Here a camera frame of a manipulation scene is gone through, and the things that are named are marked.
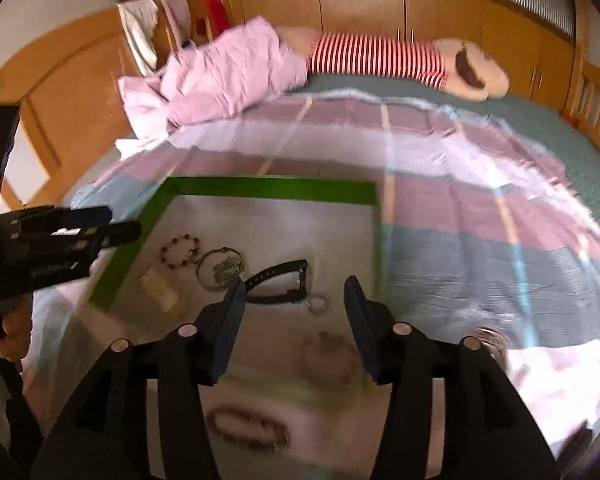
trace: pink blanket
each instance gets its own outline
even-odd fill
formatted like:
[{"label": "pink blanket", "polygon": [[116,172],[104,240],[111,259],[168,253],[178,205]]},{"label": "pink blanket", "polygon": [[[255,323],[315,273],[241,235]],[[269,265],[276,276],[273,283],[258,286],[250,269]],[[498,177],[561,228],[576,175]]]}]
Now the pink blanket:
[{"label": "pink blanket", "polygon": [[172,53],[151,76],[121,77],[118,87],[138,139],[155,142],[305,83],[304,59],[257,17],[212,43]]}]

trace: green mattress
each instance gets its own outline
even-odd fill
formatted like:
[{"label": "green mattress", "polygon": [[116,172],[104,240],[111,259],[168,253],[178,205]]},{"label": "green mattress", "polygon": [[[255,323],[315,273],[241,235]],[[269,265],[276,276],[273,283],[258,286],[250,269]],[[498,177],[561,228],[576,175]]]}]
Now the green mattress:
[{"label": "green mattress", "polygon": [[506,119],[520,134],[542,142],[560,158],[573,187],[600,222],[600,154],[585,136],[561,120],[555,111],[513,96],[472,103],[405,79],[319,75],[311,76],[307,86],[299,91],[322,92],[338,88],[356,88],[380,97],[419,97]]}]

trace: stuffed toy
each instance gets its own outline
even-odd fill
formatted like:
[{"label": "stuffed toy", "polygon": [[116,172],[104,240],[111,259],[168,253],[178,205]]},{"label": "stuffed toy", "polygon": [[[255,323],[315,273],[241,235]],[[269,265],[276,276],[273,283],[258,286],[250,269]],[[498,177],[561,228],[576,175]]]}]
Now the stuffed toy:
[{"label": "stuffed toy", "polygon": [[310,73],[411,78],[469,101],[500,98],[509,90],[507,73],[469,41],[411,43],[300,27],[276,31],[306,59]]}]

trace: hand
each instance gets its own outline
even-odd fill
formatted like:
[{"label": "hand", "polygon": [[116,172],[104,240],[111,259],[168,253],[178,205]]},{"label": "hand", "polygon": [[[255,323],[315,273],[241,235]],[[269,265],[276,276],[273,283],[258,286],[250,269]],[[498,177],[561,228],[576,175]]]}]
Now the hand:
[{"label": "hand", "polygon": [[31,344],[31,312],[33,294],[23,294],[13,311],[2,320],[2,329],[7,335],[0,339],[0,357],[14,362],[24,359]]}]

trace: beaded bracelet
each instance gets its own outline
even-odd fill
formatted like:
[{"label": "beaded bracelet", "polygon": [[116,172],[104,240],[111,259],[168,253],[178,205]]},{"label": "beaded bracelet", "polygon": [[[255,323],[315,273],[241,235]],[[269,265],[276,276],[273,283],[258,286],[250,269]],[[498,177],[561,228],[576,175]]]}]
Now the beaded bracelet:
[{"label": "beaded bracelet", "polygon": [[[192,247],[189,249],[187,257],[179,263],[173,263],[168,259],[169,249],[176,246],[181,241],[190,242]],[[200,260],[200,238],[193,237],[191,235],[180,235],[171,239],[168,245],[160,248],[160,262],[164,264],[168,269],[177,269],[178,267],[187,267],[189,264],[196,264]]]}]

